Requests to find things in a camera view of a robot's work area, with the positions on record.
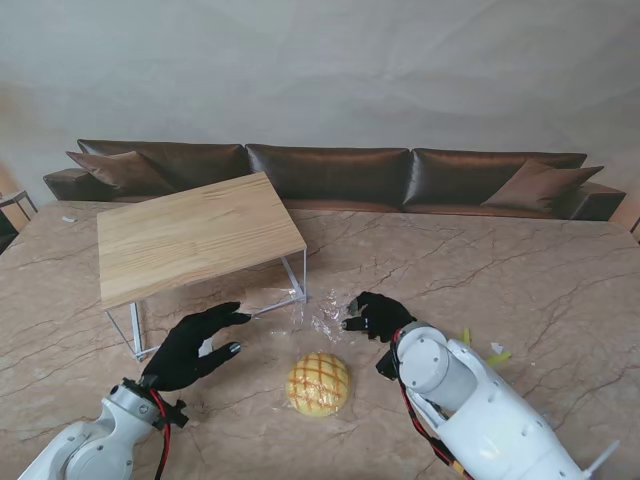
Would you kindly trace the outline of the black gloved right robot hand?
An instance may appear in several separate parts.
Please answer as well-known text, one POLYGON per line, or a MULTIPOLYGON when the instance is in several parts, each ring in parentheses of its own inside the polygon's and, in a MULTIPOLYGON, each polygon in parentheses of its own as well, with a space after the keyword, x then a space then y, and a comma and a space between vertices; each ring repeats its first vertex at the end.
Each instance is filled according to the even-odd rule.
POLYGON ((382 343, 390 342, 398 329, 416 320, 399 301, 369 291, 352 300, 347 311, 351 317, 341 322, 345 331, 360 332, 382 343))

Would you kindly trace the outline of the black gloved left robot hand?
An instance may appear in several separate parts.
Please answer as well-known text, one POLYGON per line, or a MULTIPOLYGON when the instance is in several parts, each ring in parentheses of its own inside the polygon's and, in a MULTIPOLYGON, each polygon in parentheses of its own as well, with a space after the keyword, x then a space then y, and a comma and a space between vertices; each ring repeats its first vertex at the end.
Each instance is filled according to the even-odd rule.
POLYGON ((200 347, 223 328, 243 325, 251 315, 239 311, 239 302, 227 302, 185 316, 156 351, 141 375, 141 385, 159 392, 184 389, 236 356, 241 345, 227 343, 201 356, 200 347))

